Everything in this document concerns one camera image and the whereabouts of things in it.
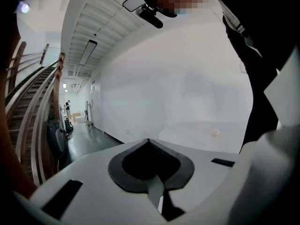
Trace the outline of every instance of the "black opening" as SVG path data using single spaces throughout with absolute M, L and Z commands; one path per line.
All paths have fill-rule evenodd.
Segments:
M 148 142 L 127 155 L 122 167 L 125 172 L 139 180 L 149 180 L 157 174 L 160 180 L 165 182 L 178 171 L 180 162 Z
M 82 184 L 80 181 L 69 180 L 42 210 L 53 218 L 60 219 Z
M 227 167 L 233 167 L 233 165 L 235 164 L 235 162 L 233 162 L 233 161 L 223 160 L 223 159 L 219 159 L 219 158 L 214 158 L 211 162 L 220 164 L 223 166 L 227 166 Z

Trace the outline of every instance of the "white ceiling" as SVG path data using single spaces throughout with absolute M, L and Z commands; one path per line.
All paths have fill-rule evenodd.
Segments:
M 122 6 L 124 1 L 70 0 L 62 28 L 61 51 L 66 54 L 63 79 L 71 86 L 71 90 L 79 92 L 81 84 L 98 69 L 101 59 L 108 51 L 147 23 L 135 12 L 127 11 Z M 222 9 L 215 0 L 212 1 L 213 4 L 207 8 L 221 22 Z M 96 41 L 97 46 L 86 65 L 81 66 L 79 61 L 89 40 Z
M 64 77 L 90 77 L 100 60 L 125 36 L 145 21 L 123 6 L 125 0 L 86 0 L 77 20 L 66 56 Z M 98 43 L 85 66 L 79 65 L 89 40 Z
M 17 10 L 18 18 L 35 32 L 61 33 L 69 0 L 24 0 L 30 10 L 24 14 Z

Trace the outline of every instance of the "stair railing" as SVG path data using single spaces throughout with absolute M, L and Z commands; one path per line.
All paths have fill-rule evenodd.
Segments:
M 35 83 L 35 81 L 50 67 L 53 67 L 55 64 L 57 64 L 60 60 L 56 60 L 54 63 L 52 63 L 50 66 L 45 67 L 38 71 L 36 74 L 34 74 L 11 98 L 8 105 L 5 108 L 5 114 L 7 123 L 9 124 L 13 113 L 15 112 L 15 109 L 17 108 L 20 100 L 23 98 L 23 96 L 26 94 L 26 92 L 30 89 L 30 87 Z
M 57 61 L 46 67 L 46 70 L 57 64 L 56 68 L 48 75 L 43 81 L 42 85 L 38 88 L 34 94 L 22 120 L 17 143 L 16 143 L 16 154 L 21 162 L 24 163 L 26 142 L 28 137 L 29 124 L 33 115 L 34 110 L 38 105 L 38 101 L 42 98 L 41 103 L 38 105 L 38 112 L 33 126 L 33 133 L 31 137 L 31 170 L 33 175 L 34 183 L 40 186 L 48 178 L 57 173 L 58 168 L 51 154 L 50 148 L 47 144 L 46 128 L 47 120 L 50 111 L 51 102 L 53 102 L 53 112 L 56 112 L 56 108 L 59 109 L 58 98 L 56 99 L 55 94 L 59 91 L 55 91 L 55 84 L 60 83 L 61 71 L 63 68 L 64 54 L 60 54 Z M 47 84 L 50 82 L 48 88 L 43 94 Z
M 35 53 L 28 53 L 23 54 L 24 50 L 26 48 L 26 42 L 21 42 L 18 51 L 16 53 L 16 56 L 11 59 L 12 66 L 7 68 L 8 71 L 8 90 L 7 93 L 9 94 L 15 87 L 15 81 L 17 78 L 18 73 L 21 71 L 31 67 L 32 65 L 35 65 L 39 63 L 41 66 L 43 65 L 43 62 L 45 60 L 46 53 L 49 48 L 49 44 L 47 44 L 43 51 L 41 52 L 35 52 Z
M 4 53 L 0 64 L 0 114 L 2 122 L 0 123 L 0 161 L 2 175 L 9 181 L 11 189 L 29 198 L 36 190 L 37 186 L 26 174 L 24 167 L 18 161 L 14 151 L 10 135 L 8 132 L 8 123 L 6 121 L 5 94 L 7 90 L 7 69 L 10 66 L 14 51 L 20 42 L 21 36 L 18 30 L 16 14 L 6 19 L 7 29 L 5 29 Z

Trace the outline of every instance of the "wooden handrail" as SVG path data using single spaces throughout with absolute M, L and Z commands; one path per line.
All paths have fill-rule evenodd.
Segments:
M 33 63 L 31 63 L 31 64 L 28 64 L 27 66 L 25 66 L 25 67 L 19 69 L 19 70 L 18 70 L 18 73 L 19 73 L 19 72 L 22 72 L 24 69 L 26 69 L 26 68 L 28 68 L 28 67 L 34 65 L 34 64 L 37 64 L 38 62 L 39 62 L 39 61 L 33 62 Z
M 6 114 L 8 124 L 11 121 L 12 115 L 13 115 L 19 101 L 23 98 L 23 96 L 29 90 L 31 85 L 40 77 L 41 74 L 43 74 L 48 68 L 53 67 L 59 61 L 60 60 L 56 60 L 50 66 L 45 67 L 45 68 L 41 69 L 40 71 L 38 71 L 14 94 L 14 96 L 11 98 L 11 100 L 9 101 L 8 105 L 5 108 L 5 114 Z
M 4 51 L 0 64 L 0 114 L 2 122 L 0 123 L 0 163 L 2 179 L 9 184 L 9 190 L 14 190 L 24 197 L 28 198 L 36 190 L 33 181 L 26 174 L 24 167 L 20 164 L 15 154 L 14 147 L 8 132 L 8 123 L 5 114 L 5 88 L 6 78 L 8 76 L 7 68 L 10 65 L 11 58 L 21 39 L 18 31 L 16 14 L 6 19 L 4 29 Z
M 22 57 L 29 56 L 29 55 L 35 55 L 35 54 L 41 54 L 41 53 L 43 53 L 43 52 L 44 52 L 44 51 L 42 51 L 42 52 L 28 53 L 28 54 L 24 54 Z
M 42 129 L 43 129 L 43 118 L 45 115 L 46 105 L 49 103 L 50 95 L 53 90 L 53 84 L 55 77 L 52 79 L 49 87 L 47 88 L 41 104 L 37 111 L 37 116 L 33 126 L 32 140 L 31 140 L 31 168 L 33 181 L 37 186 L 40 186 L 46 181 L 45 172 L 42 161 Z
M 43 51 L 41 60 L 40 60 L 40 62 L 39 62 L 39 64 L 40 64 L 41 66 L 43 65 L 43 62 L 44 62 L 44 60 L 45 60 L 45 56 L 46 56 L 46 54 L 47 54 L 48 48 L 49 48 L 49 43 L 46 44 L 46 47 L 45 47 L 45 49 L 44 49 L 44 51 Z
M 30 67 L 30 66 L 32 66 L 32 65 L 37 64 L 38 62 L 39 62 L 39 61 L 33 62 L 33 63 L 31 63 L 31 64 L 29 64 L 29 65 L 27 65 L 27 66 L 25 66 L 25 67 L 19 69 L 19 70 L 18 70 L 18 73 L 21 72 L 21 71 L 23 71 L 23 70 L 25 70 L 26 68 L 28 68 L 28 67 Z
M 31 62 L 31 61 L 36 60 L 36 59 L 38 59 L 38 61 L 40 61 L 41 57 L 38 56 L 38 57 L 35 57 L 35 58 L 28 59 L 26 61 L 20 62 L 19 65 L 22 65 L 22 64 L 24 64 L 26 62 Z
M 55 73 L 55 83 L 53 86 L 53 112 L 54 118 L 60 120 L 60 108 L 59 108 L 59 92 L 60 92 L 60 78 L 62 74 L 62 69 L 64 65 L 65 54 L 60 53 L 60 62 L 57 64 L 57 71 Z
M 53 70 L 48 75 L 48 77 L 43 81 L 42 85 L 38 88 L 37 92 L 34 94 L 32 100 L 30 101 L 28 108 L 24 114 L 20 129 L 19 129 L 16 147 L 15 147 L 15 152 L 16 152 L 21 164 L 23 164 L 23 162 L 24 162 L 24 154 L 25 154 L 25 148 L 26 148 L 26 142 L 27 142 L 27 132 L 29 129 L 29 123 L 30 123 L 33 111 L 36 108 L 36 105 L 38 103 L 40 96 L 42 95 L 42 91 L 44 90 L 45 86 L 47 85 L 48 81 L 51 79 L 51 76 L 54 75 L 56 70 L 57 69 Z
M 19 49 L 15 56 L 16 59 L 14 60 L 14 63 L 12 65 L 12 69 L 11 69 L 11 73 L 10 73 L 11 78 L 9 79 L 9 82 L 8 82 L 8 93 L 10 93 L 11 90 L 14 89 L 14 87 L 15 87 L 15 80 L 17 77 L 21 57 L 23 55 L 26 45 L 27 45 L 26 42 L 21 42 L 21 45 L 19 46 Z
M 21 65 L 21 64 L 23 64 L 23 63 L 26 63 L 26 62 L 29 62 L 29 61 L 31 61 L 31 60 L 27 60 L 27 61 L 21 62 L 19 65 Z M 36 63 L 38 63 L 38 62 L 40 62 L 40 59 L 39 59 L 38 61 L 34 62 L 34 63 L 31 63 L 31 64 L 29 64 L 29 65 L 27 65 L 27 66 L 25 66 L 25 67 L 19 69 L 17 73 L 23 71 L 24 69 L 26 69 L 26 68 L 28 68 L 28 67 L 30 67 L 30 66 L 32 66 L 32 65 L 34 65 L 34 64 L 36 64 Z M 9 68 L 6 69 L 6 70 L 7 70 L 7 71 L 10 71 L 10 70 L 12 70 L 13 68 L 14 68 L 14 67 L 9 67 Z

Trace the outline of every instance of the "black bag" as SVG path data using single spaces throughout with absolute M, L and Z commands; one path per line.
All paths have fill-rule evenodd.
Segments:
M 60 122 L 56 120 L 49 120 L 47 123 L 47 142 L 51 153 L 58 163 L 58 160 L 63 162 L 65 160 L 66 151 L 68 149 L 68 142 L 65 139 L 65 134 L 60 129 Z
M 66 125 L 66 132 L 69 133 L 74 130 L 72 123 L 69 121 L 69 119 L 65 120 Z

